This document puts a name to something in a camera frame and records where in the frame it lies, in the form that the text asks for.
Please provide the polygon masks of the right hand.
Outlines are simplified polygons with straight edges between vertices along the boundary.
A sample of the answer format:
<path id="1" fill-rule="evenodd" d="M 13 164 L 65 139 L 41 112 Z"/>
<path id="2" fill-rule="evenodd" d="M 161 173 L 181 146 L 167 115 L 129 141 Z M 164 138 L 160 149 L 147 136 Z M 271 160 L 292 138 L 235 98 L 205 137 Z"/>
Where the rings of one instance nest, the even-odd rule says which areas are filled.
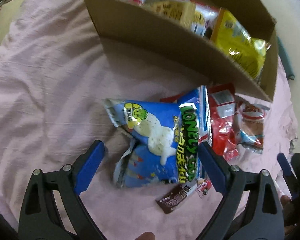
<path id="1" fill-rule="evenodd" d="M 283 218 L 285 223 L 285 235 L 289 235 L 296 227 L 296 218 L 294 216 L 294 205 L 292 200 L 287 195 L 282 195 L 280 198 L 283 207 Z"/>

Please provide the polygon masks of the left hand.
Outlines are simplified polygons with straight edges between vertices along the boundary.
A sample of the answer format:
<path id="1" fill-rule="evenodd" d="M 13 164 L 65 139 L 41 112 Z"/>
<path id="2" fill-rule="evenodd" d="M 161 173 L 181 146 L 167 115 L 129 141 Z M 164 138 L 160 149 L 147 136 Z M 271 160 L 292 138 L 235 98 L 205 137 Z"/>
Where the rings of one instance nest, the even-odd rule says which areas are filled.
<path id="1" fill-rule="evenodd" d="M 155 235 L 152 232 L 144 232 L 135 240 L 155 240 Z"/>

